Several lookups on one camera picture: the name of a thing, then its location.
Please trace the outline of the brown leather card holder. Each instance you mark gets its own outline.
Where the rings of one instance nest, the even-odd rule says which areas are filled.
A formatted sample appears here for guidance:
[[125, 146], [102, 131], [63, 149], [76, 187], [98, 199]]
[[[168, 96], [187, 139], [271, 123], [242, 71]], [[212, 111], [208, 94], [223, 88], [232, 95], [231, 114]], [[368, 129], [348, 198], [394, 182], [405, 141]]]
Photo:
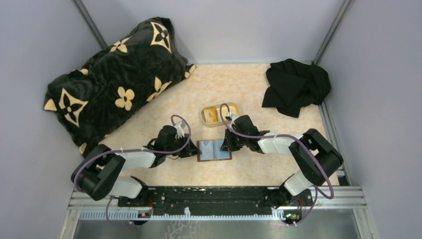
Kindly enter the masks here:
[[200, 154], [197, 155], [197, 162], [232, 160], [231, 152], [221, 150], [223, 142], [223, 139], [198, 140]]

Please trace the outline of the beige oval tray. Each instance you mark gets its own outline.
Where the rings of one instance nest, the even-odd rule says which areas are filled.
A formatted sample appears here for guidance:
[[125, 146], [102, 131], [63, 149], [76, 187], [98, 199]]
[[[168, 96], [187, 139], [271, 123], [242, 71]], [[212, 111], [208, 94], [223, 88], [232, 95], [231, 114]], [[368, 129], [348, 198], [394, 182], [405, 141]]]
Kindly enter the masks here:
[[[220, 117], [220, 113], [222, 113], [223, 119], [225, 120], [225, 122], [227, 124], [229, 124], [229, 122], [225, 119], [226, 115], [228, 114], [228, 112], [232, 113], [232, 114], [236, 114], [236, 115], [240, 115], [240, 109], [238, 107], [238, 105], [234, 102], [227, 102], [227, 107], [223, 106], [221, 111], [220, 111], [220, 105], [221, 104], [215, 104], [215, 105], [210, 105], [210, 106], [206, 106], [201, 110], [200, 116], [201, 116], [201, 122], [204, 126], [206, 127], [217, 127], [217, 126], [221, 126], [223, 125], [223, 121], [222, 118]], [[208, 108], [215, 108], [217, 111], [217, 116], [218, 116], [218, 122], [214, 122], [214, 123], [206, 123], [204, 121], [204, 114], [203, 114], [203, 110], [208, 109]]]

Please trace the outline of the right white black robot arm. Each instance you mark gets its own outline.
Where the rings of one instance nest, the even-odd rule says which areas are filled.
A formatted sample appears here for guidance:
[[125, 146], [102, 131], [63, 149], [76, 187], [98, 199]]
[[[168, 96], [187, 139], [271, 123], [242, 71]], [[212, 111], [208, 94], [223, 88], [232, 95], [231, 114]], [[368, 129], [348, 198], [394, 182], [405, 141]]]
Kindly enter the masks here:
[[286, 205], [293, 205], [300, 193], [312, 186], [326, 183], [330, 189], [329, 199], [334, 196], [330, 176], [343, 164], [341, 154], [316, 129], [309, 129], [298, 136], [259, 131], [248, 115], [228, 114], [223, 151], [238, 151], [244, 146], [261, 154], [291, 156], [299, 167], [281, 185], [280, 198]]

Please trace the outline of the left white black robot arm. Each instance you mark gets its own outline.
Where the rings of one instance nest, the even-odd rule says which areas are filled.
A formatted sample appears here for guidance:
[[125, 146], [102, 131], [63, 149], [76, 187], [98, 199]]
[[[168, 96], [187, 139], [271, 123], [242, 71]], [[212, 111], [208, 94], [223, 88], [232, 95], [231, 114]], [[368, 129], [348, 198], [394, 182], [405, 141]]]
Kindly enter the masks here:
[[186, 158], [201, 153], [183, 126], [165, 125], [156, 138], [140, 149], [112, 150], [104, 144], [97, 145], [74, 170], [71, 181], [75, 189], [95, 201], [107, 196], [126, 197], [143, 206], [149, 200], [147, 185], [135, 176], [121, 176], [122, 171], [154, 168], [168, 156]]

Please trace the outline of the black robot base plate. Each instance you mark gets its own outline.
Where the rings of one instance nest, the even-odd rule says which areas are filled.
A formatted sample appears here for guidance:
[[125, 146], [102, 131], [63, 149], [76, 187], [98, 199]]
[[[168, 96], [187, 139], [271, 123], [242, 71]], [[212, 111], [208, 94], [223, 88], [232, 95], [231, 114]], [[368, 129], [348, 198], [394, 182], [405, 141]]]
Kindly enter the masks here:
[[287, 190], [267, 186], [143, 188], [130, 199], [120, 197], [120, 207], [152, 207], [153, 215], [182, 215], [188, 208], [193, 216], [270, 215], [278, 207], [311, 206], [313, 197], [306, 189], [297, 196]]

